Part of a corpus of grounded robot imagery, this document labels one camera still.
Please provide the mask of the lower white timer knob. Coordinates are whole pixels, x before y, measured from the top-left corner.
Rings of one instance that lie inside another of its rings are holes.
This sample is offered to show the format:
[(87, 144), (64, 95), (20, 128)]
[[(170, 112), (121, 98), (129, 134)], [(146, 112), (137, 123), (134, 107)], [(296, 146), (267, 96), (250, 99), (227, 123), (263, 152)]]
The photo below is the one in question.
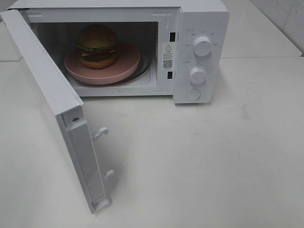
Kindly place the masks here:
[(189, 72), (190, 82), (194, 85), (203, 84), (206, 81), (207, 71), (201, 67), (194, 67)]

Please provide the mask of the glass microwave turntable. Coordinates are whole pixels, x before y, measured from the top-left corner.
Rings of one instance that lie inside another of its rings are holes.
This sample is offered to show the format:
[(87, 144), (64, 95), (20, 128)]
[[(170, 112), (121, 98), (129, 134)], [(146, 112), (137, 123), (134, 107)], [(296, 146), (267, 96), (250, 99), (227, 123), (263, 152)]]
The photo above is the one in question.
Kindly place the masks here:
[(137, 80), (138, 78), (142, 77), (150, 68), (152, 63), (152, 58), (148, 55), (142, 55), (140, 56), (140, 61), (137, 69), (127, 78), (113, 83), (113, 85), (118, 85), (118, 84), (123, 84), (123, 83), (128, 83), (133, 80)]

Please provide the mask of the upper white power knob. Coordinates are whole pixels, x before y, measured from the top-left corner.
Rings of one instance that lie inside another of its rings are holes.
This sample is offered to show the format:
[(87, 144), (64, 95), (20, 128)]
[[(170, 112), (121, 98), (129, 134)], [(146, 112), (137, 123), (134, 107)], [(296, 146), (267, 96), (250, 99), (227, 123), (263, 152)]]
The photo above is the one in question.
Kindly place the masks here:
[(199, 57), (207, 56), (212, 50), (212, 40), (207, 35), (201, 35), (193, 41), (193, 51)]

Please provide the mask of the white microwave door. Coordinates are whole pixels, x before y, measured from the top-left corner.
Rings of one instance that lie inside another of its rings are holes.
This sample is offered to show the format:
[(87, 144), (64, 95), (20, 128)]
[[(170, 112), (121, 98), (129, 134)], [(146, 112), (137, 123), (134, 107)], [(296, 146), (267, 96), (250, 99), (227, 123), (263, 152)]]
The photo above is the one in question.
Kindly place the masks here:
[(95, 134), (90, 133), (83, 115), (83, 101), (30, 28), (26, 13), (13, 9), (1, 13), (1, 17), (43, 116), (67, 148), (94, 214), (110, 204), (104, 181), (114, 171), (102, 175), (93, 144), (102, 134), (108, 134), (108, 129), (103, 127)]

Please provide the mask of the pink round plate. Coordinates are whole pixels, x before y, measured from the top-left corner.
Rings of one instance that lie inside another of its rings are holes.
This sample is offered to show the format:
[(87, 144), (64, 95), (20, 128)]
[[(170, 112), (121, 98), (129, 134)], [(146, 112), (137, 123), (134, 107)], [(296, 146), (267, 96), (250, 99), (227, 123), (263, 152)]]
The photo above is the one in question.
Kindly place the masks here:
[(80, 51), (74, 49), (65, 57), (65, 67), (76, 80), (93, 85), (107, 85), (122, 81), (137, 69), (140, 62), (138, 49), (126, 42), (121, 42), (116, 48), (117, 61), (104, 69), (90, 69), (81, 64)]

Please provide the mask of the burger with lettuce and cheese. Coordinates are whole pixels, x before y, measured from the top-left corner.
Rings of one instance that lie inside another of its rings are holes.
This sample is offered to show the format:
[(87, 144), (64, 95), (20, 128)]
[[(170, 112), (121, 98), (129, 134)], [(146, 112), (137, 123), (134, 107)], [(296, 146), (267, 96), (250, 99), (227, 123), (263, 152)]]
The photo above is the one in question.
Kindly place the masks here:
[(93, 24), (80, 31), (77, 38), (80, 50), (80, 62), (90, 69), (103, 69), (114, 64), (118, 59), (116, 33), (101, 24)]

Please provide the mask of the white microwave oven body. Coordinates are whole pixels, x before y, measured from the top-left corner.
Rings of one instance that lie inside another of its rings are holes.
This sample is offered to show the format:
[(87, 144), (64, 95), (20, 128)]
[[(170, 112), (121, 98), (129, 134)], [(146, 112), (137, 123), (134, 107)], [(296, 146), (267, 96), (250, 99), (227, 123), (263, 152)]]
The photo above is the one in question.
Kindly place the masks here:
[[(9, 10), (26, 13), (30, 28), (78, 96), (171, 95), (177, 104), (208, 103), (212, 98), (229, 20), (219, 0), (18, 0)], [(88, 85), (66, 71), (64, 58), (78, 33), (96, 23), (152, 58), (142, 77), (118, 85)], [(193, 41), (201, 35), (213, 43), (204, 57), (193, 51)], [(190, 82), (194, 67), (206, 69), (203, 84)], [(200, 90), (198, 100), (186, 97), (191, 89)]]

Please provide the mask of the round white door button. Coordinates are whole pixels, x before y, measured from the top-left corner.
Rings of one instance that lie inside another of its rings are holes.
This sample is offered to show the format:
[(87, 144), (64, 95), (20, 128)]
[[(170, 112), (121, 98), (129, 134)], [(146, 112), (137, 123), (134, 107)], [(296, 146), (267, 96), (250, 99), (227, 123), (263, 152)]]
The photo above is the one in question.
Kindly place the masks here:
[(191, 89), (186, 93), (186, 97), (189, 100), (198, 100), (200, 98), (200, 95), (201, 93), (200, 90), (198, 89)]

